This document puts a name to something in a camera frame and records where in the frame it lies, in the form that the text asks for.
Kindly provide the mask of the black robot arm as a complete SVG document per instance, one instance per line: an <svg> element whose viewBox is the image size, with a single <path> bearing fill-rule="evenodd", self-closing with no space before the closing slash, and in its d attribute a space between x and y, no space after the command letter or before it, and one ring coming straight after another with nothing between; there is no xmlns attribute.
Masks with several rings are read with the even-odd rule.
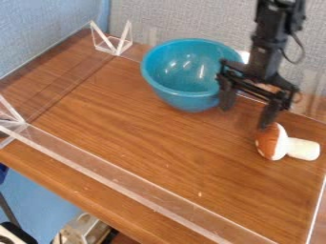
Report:
<svg viewBox="0 0 326 244"><path fill-rule="evenodd" d="M275 121L278 113L290 109L294 96L300 93L300 88L279 75L279 66L283 58L293 64L305 58L305 51L295 61L286 56L289 36L304 49L295 32L304 29L305 20L306 0L258 0L258 25L251 36L249 63L221 60L217 73L221 109L227 111L233 108L239 91L266 101L258 121L262 130Z"/></svg>

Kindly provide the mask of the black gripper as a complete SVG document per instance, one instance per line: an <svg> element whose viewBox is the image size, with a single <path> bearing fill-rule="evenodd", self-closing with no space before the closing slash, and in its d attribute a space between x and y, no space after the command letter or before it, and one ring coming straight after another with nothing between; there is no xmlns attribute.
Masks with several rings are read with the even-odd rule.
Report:
<svg viewBox="0 0 326 244"><path fill-rule="evenodd" d="M239 91L269 102L263 107L258 121L258 127L262 130L274 122L279 111L290 109L294 95L300 93L298 87L286 81L278 73L263 79L249 73L243 63L227 59L221 60L217 81L221 86L221 108L225 112L233 108Z"/></svg>

